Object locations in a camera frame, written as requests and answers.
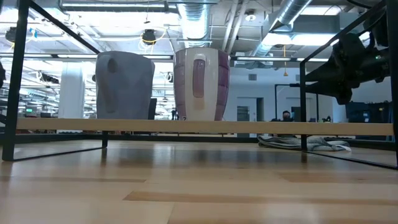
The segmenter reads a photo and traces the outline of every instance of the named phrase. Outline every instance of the silver ductwork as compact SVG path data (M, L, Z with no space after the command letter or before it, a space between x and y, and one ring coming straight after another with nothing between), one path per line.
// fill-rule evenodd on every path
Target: silver ductwork
M275 19L270 19L266 21L267 32L271 29L275 29L284 25L289 25L298 18L298 16L303 12L303 10L312 2L312 0L283 0L280 4L280 9L277 11L277 16ZM271 45L266 43L260 43L252 51L251 56L264 57L268 54Z
M283 25L291 24L311 2L312 0L283 0L277 20Z
M210 4L218 1L204 1L207 4L167 4L161 3L137 4L129 2L83 2L60 0L63 11L104 11L104 12L164 12L176 13L181 16L182 33L184 39L192 39L185 43L185 47L208 47L208 42L201 42L208 37Z
M185 47L208 47L208 42L201 42L208 37L209 4L178 4L178 11L182 19L182 34L186 42Z

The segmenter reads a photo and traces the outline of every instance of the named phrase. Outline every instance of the gray cloth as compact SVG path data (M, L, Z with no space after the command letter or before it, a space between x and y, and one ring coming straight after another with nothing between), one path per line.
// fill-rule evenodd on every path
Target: gray cloth
M299 138L259 136L258 139L259 145L262 147L301 150L301 139ZM326 141L318 136L310 136L307 138L308 151L350 151L351 149L348 146L348 142L344 141Z

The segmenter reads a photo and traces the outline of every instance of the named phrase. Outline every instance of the wooden floor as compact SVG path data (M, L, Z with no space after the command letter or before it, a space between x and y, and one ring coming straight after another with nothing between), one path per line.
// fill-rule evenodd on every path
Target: wooden floor
M4 223L398 223L398 172L256 144L111 141L0 163Z
M377 162L392 166L397 165L396 152L394 151L362 149L357 147L351 147L351 152L340 151L340 152L318 152L318 153L342 157L342 158L360 159L363 161Z

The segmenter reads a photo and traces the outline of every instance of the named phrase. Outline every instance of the purple handle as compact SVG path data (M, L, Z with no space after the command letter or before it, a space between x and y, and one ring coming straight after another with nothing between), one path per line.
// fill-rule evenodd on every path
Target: purple handle
M202 59L193 61L192 89L195 98L203 98L205 95L205 64Z

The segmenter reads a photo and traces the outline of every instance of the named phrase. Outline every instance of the wooden plank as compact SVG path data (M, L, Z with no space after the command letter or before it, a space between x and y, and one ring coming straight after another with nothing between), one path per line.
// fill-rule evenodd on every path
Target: wooden plank
M19 118L18 129L151 131L185 133L275 133L316 135L393 135L392 124L246 121L157 121L127 119Z

